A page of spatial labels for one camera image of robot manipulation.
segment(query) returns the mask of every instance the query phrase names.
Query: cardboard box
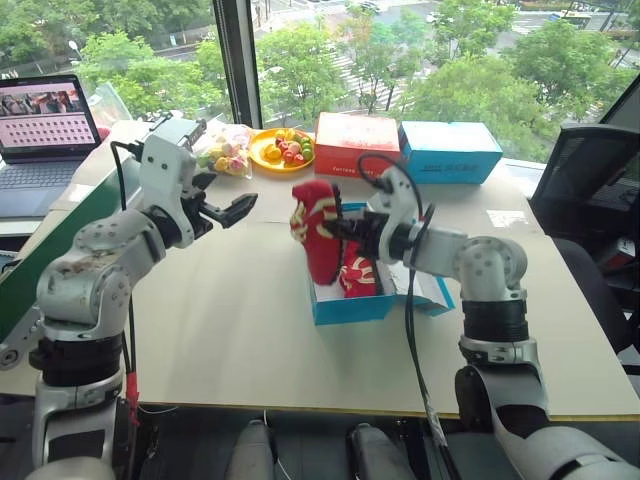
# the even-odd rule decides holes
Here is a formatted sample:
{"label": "cardboard box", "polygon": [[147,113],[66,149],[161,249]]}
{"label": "cardboard box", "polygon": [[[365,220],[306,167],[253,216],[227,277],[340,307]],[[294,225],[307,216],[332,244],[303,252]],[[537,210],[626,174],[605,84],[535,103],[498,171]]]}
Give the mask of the cardboard box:
{"label": "cardboard box", "polygon": [[502,157],[484,123],[402,122],[399,136],[416,183],[482,183]]}
{"label": "cardboard box", "polygon": [[[364,203],[343,205],[345,217],[357,214]],[[344,298],[342,287],[336,280],[332,285],[317,285],[309,279],[311,310],[316,325],[382,320],[393,305],[404,302],[409,285],[409,270],[402,263],[386,265],[376,262],[382,295]],[[451,295],[441,278],[418,272],[414,282],[414,306],[435,316],[454,307]]]}
{"label": "cardboard box", "polygon": [[[357,159],[364,152],[376,152],[400,161],[396,121],[392,118],[322,112],[316,126],[316,173],[360,177]],[[377,177],[389,167],[380,159],[368,159],[367,174]]]}

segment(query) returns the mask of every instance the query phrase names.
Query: white paper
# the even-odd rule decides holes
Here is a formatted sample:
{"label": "white paper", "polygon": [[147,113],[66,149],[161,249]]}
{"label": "white paper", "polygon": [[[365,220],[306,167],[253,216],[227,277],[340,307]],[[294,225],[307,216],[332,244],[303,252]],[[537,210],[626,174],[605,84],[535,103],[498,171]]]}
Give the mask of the white paper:
{"label": "white paper", "polygon": [[[409,290],[409,269],[400,262],[390,265],[391,279],[396,286],[398,295],[406,295]],[[438,284],[438,280],[433,275],[425,272],[417,272],[416,279],[413,283],[413,295],[416,297],[426,298],[434,303],[447,306],[442,289]]]}
{"label": "white paper", "polygon": [[509,228],[514,225],[529,225],[522,210],[487,210],[491,223],[496,228]]}

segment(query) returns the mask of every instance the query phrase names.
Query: screw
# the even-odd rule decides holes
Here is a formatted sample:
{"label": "screw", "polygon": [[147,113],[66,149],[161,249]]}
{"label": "screw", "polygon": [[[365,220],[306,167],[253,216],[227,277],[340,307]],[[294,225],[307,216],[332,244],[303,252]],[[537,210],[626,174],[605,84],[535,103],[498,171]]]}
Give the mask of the screw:
{"label": "screw", "polygon": [[6,367],[14,363],[16,360],[18,360],[18,352],[15,350],[9,350],[0,360],[0,365]]}

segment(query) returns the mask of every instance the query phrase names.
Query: laptop screen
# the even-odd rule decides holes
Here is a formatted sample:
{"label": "laptop screen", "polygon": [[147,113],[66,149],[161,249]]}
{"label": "laptop screen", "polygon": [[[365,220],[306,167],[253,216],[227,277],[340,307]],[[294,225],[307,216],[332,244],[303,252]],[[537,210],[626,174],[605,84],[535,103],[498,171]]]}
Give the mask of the laptop screen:
{"label": "laptop screen", "polygon": [[73,75],[0,82],[0,147],[11,153],[90,151],[100,143]]}

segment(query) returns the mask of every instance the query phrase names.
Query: green panel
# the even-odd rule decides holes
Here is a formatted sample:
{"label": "green panel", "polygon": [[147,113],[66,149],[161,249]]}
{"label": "green panel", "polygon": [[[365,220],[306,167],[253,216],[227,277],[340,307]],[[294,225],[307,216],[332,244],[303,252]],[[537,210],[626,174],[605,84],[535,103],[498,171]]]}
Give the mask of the green panel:
{"label": "green panel", "polygon": [[[130,197],[139,187],[140,165],[128,157],[122,169]],[[71,247],[78,230],[120,210],[118,177],[114,171],[0,283],[0,343],[36,301],[36,285],[42,271]]]}

